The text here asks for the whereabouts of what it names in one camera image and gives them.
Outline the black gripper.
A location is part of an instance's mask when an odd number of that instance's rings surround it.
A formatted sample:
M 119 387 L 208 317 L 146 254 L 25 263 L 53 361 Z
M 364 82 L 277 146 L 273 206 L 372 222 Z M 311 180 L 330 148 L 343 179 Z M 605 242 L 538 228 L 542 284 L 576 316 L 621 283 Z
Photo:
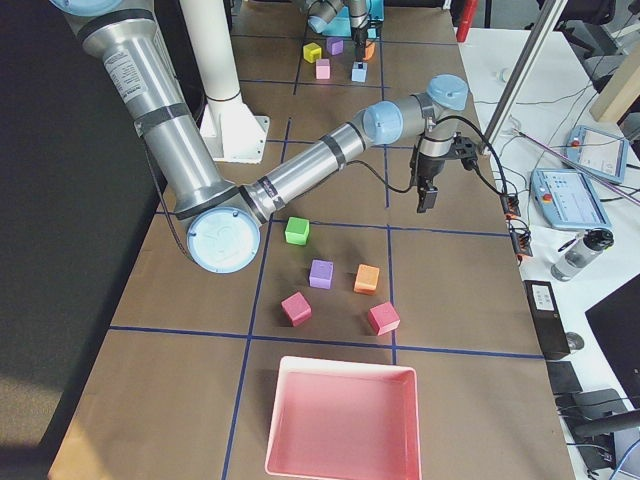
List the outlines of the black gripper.
M 353 43 L 355 61 L 362 63 L 366 54 L 368 31 L 365 27 L 353 28 Z
M 435 207 L 438 188 L 434 184 L 434 179 L 437 175 L 438 173 L 435 171 L 428 171 L 420 173 L 417 177 L 418 203 L 416 212 L 418 214 L 424 214 Z

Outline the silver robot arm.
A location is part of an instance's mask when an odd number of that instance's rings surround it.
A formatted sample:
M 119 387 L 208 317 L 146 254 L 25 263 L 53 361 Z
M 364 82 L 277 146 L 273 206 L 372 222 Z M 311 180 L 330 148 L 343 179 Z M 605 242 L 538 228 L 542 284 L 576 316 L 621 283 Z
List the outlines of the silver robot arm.
M 316 34 L 349 37 L 354 44 L 355 60 L 363 62 L 371 25 L 369 4 L 361 0 L 293 0 Z
M 425 92 L 383 101 L 323 136 L 250 185 L 223 178 L 177 83 L 154 44 L 158 30 L 146 1 L 58 1 L 84 50 L 103 62 L 134 120 L 148 156 L 173 189 L 175 216 L 186 224 L 187 256 L 217 274 L 255 257 L 260 227 L 277 210 L 355 161 L 373 145 L 435 131 L 445 110 L 461 111 L 468 86 L 454 75 L 434 77 Z

